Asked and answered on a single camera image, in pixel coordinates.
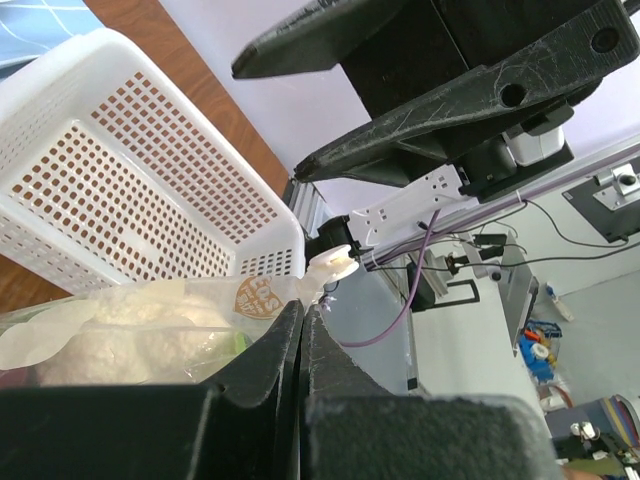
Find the blue checked cloth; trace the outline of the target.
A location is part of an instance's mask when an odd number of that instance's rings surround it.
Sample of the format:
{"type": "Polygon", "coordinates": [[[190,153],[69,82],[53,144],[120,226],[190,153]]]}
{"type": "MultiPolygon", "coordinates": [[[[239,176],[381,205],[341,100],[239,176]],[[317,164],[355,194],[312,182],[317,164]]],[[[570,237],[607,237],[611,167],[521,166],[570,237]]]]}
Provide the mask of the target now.
{"type": "Polygon", "coordinates": [[[102,28],[84,1],[1,2],[1,77],[76,35],[102,28]]]}

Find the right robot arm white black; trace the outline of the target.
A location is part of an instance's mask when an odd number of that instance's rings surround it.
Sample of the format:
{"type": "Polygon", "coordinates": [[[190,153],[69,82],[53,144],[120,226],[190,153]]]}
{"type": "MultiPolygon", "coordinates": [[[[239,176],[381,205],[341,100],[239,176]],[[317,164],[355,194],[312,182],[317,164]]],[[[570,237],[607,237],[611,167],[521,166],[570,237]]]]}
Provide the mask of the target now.
{"type": "Polygon", "coordinates": [[[325,222],[314,257],[356,255],[425,230],[564,166],[562,127],[634,61],[635,1],[313,1],[252,40],[236,79],[344,70],[369,121],[310,153],[304,183],[346,178],[392,196],[325,222]]]}

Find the right side aluminium rail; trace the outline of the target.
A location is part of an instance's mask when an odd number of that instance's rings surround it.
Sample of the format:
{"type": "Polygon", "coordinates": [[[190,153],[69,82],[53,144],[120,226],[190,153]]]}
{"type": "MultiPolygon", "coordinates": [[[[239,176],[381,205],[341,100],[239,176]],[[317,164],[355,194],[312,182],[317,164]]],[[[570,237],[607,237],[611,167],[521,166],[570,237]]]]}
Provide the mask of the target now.
{"type": "Polygon", "coordinates": [[[282,200],[298,219],[308,238],[317,237],[318,229],[332,217],[324,198],[312,183],[300,183],[290,178],[282,200]]]}

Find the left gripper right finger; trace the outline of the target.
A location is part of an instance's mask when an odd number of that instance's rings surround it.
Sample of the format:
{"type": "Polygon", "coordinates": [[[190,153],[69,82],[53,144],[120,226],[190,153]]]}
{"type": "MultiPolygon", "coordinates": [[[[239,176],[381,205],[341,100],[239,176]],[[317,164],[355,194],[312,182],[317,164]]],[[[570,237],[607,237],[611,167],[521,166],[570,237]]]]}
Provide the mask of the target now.
{"type": "Polygon", "coordinates": [[[495,395],[393,395],[332,338],[321,311],[301,340],[304,479],[561,479],[543,420],[495,395]]]}

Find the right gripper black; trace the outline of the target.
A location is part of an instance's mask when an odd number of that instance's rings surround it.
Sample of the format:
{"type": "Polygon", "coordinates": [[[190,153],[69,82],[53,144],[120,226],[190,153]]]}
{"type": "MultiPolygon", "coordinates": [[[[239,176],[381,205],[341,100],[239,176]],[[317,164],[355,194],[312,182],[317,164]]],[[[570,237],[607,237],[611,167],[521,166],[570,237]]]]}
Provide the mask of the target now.
{"type": "Polygon", "coordinates": [[[306,157],[300,181],[376,162],[453,162],[554,137],[639,37],[619,1],[312,1],[238,54],[235,79],[341,65],[369,121],[306,157]]]}

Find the fake white cauliflower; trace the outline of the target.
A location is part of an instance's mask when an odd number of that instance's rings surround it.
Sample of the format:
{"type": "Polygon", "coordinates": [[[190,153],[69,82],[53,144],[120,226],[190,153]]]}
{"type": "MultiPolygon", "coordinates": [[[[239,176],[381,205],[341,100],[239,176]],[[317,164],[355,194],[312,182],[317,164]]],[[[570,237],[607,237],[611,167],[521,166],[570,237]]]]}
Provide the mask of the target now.
{"type": "Polygon", "coordinates": [[[242,345],[242,336],[201,297],[173,304],[129,300],[113,312],[101,309],[36,366],[36,375],[42,386],[197,383],[242,345]]]}

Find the white perforated plastic basket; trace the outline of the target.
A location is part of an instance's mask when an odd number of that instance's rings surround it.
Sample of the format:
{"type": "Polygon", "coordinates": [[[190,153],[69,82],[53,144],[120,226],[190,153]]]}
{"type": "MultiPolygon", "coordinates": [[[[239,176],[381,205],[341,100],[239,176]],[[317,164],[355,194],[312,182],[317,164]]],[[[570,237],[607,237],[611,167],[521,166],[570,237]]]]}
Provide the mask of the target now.
{"type": "Polygon", "coordinates": [[[63,290],[304,272],[294,214],[131,40],[69,39],[1,85],[1,252],[63,290]]]}

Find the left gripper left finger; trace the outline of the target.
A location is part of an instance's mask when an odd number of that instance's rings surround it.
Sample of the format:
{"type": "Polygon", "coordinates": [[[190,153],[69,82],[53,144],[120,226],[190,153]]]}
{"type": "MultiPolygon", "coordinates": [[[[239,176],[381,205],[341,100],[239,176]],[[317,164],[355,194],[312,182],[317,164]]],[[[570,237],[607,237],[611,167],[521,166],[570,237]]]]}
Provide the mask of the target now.
{"type": "Polygon", "coordinates": [[[5,479],[282,479],[304,309],[198,384],[5,389],[5,479]]]}

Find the clear zip top bag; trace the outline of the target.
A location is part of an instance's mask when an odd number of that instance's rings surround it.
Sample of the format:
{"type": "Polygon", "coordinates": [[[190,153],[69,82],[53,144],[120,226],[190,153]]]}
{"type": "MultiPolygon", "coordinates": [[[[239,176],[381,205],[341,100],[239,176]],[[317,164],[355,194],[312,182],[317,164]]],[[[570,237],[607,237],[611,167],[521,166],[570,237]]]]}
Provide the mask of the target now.
{"type": "Polygon", "coordinates": [[[318,303],[356,272],[347,245],[304,275],[156,280],[2,315],[1,385],[199,383],[260,339],[287,303],[318,303]]]}

